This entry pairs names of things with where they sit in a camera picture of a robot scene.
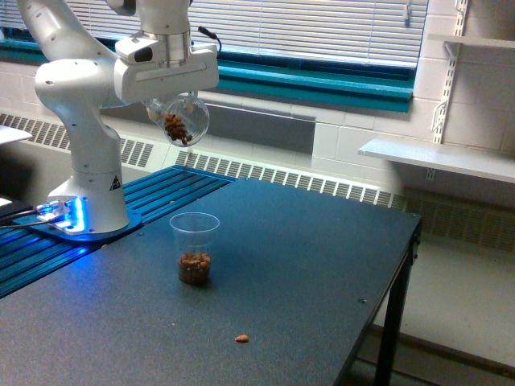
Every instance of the heating vent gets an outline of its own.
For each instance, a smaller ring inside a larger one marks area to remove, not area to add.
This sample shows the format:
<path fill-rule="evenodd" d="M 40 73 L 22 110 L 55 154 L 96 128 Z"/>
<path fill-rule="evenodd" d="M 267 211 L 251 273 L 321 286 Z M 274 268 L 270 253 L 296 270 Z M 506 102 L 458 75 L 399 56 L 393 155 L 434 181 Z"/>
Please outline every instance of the heating vent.
<path fill-rule="evenodd" d="M 406 198 L 402 195 L 372 189 L 364 184 L 342 179 L 318 177 L 284 168 L 252 165 L 242 160 L 219 159 L 180 151 L 176 164 L 200 170 L 216 171 L 238 179 L 260 179 L 308 191 L 317 191 L 399 211 L 420 213 L 424 232 L 514 252 L 515 215 L 492 213 L 482 207 L 462 207 L 460 203 Z"/>
<path fill-rule="evenodd" d="M 30 142 L 50 146 L 62 150 L 70 150 L 70 139 L 62 125 L 45 121 L 37 121 L 10 114 L 0 114 L 0 125 L 27 131 L 32 135 Z M 132 166 L 145 167 L 148 163 L 154 145 L 140 141 L 121 138 L 120 152 L 122 163 Z"/>
<path fill-rule="evenodd" d="M 406 210 L 420 213 L 425 232 L 513 252 L 515 216 L 482 207 L 463 207 L 431 199 L 407 199 Z"/>

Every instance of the window blinds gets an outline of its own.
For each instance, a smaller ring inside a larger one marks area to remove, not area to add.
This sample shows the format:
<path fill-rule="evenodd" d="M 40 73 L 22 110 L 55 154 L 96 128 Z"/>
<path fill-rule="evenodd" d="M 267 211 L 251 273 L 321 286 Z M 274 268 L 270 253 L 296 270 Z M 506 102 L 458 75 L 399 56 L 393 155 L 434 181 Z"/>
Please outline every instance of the window blinds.
<path fill-rule="evenodd" d="M 202 25 L 218 34 L 225 50 L 415 67 L 427 1 L 195 0 L 190 21 L 194 40 L 209 41 L 196 32 Z M 116 15 L 104 0 L 67 3 L 96 37 L 119 38 L 139 28 L 138 18 Z M 23 28 L 15 0 L 0 0 L 0 25 Z"/>

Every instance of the table leg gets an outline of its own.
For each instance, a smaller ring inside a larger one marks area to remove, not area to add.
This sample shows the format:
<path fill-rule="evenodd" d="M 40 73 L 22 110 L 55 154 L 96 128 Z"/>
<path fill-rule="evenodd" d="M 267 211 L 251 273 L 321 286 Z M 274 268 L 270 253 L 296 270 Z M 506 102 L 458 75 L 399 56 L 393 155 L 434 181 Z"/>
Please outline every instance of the table leg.
<path fill-rule="evenodd" d="M 397 348 L 397 340 L 401 329 L 402 311 L 406 300 L 411 265 L 413 264 L 416 241 L 410 246 L 409 256 L 405 259 L 392 288 L 389 291 L 388 308 L 386 309 L 379 358 L 377 359 L 374 386 L 388 386 L 392 375 L 393 359 Z"/>

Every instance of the teal window frame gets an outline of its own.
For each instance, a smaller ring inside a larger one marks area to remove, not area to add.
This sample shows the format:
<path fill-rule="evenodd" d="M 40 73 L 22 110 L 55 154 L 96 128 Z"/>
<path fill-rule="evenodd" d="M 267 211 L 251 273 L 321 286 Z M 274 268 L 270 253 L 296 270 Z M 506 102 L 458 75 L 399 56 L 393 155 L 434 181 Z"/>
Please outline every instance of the teal window frame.
<path fill-rule="evenodd" d="M 46 62 L 25 31 L 4 29 L 0 60 Z M 114 49 L 114 40 L 100 39 Z M 223 51 L 217 90 L 407 113 L 413 98 L 414 68 L 387 68 Z"/>

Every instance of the clear plastic cup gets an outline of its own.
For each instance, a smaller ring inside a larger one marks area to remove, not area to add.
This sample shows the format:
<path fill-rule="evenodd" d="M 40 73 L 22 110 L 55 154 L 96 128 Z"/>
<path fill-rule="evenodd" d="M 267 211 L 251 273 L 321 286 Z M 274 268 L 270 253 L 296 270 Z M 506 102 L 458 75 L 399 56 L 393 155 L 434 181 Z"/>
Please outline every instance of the clear plastic cup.
<path fill-rule="evenodd" d="M 220 221 L 207 213 L 187 212 L 173 216 L 170 226 L 175 238 L 179 279 L 193 285 L 205 283 L 212 264 L 211 245 Z"/>
<path fill-rule="evenodd" d="M 208 132 L 208 106 L 195 95 L 178 95 L 169 101 L 153 99 L 144 104 L 149 118 L 174 146 L 193 146 Z"/>

